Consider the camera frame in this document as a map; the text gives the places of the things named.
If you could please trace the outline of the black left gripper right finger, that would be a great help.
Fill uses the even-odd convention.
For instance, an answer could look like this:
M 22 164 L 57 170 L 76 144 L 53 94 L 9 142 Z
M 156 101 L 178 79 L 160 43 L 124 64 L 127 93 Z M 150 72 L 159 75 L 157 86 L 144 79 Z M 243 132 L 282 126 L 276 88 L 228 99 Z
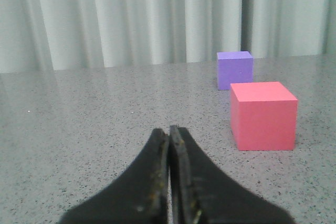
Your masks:
M 176 125 L 170 127 L 170 175 L 174 223 L 294 223 L 285 210 L 226 175 Z

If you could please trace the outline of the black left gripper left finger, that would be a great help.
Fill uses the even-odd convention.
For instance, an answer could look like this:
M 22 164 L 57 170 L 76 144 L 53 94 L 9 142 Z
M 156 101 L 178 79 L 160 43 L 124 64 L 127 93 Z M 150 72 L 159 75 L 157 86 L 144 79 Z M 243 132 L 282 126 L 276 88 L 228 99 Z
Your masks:
M 132 164 L 60 223 L 167 223 L 169 137 L 154 129 Z

